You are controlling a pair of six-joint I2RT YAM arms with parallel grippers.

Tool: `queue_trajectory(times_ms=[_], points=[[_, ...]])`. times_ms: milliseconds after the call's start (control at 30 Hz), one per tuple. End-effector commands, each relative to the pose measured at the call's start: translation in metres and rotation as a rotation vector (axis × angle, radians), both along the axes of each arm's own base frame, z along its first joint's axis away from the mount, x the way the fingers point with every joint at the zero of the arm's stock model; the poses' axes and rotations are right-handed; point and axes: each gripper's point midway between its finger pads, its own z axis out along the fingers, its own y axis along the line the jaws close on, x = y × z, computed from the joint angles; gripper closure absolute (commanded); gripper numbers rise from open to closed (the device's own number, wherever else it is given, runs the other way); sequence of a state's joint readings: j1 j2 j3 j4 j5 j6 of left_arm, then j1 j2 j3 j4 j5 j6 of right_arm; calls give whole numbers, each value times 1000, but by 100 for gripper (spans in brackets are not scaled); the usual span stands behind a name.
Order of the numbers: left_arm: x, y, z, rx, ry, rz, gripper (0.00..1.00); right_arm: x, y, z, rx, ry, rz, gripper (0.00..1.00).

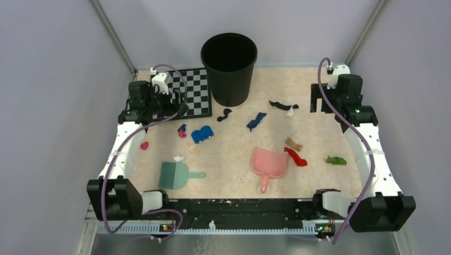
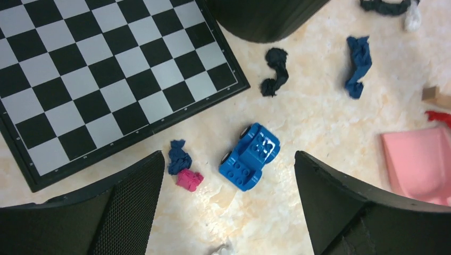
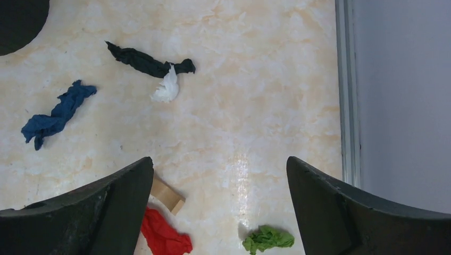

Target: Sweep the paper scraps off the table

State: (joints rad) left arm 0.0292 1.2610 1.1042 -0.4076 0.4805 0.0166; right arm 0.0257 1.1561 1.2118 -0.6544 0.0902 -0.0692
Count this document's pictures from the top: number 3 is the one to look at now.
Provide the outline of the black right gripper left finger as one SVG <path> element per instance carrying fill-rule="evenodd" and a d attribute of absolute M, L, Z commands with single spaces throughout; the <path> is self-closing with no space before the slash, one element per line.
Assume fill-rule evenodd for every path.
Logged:
<path fill-rule="evenodd" d="M 1 254 L 133 254 L 153 184 L 150 157 L 23 209 L 1 211 Z"/>

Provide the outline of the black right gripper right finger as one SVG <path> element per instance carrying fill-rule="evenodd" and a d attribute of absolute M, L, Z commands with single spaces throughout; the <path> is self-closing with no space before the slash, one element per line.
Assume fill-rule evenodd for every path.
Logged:
<path fill-rule="evenodd" d="M 286 172 L 306 254 L 450 254 L 450 214 L 372 195 L 294 156 Z"/>

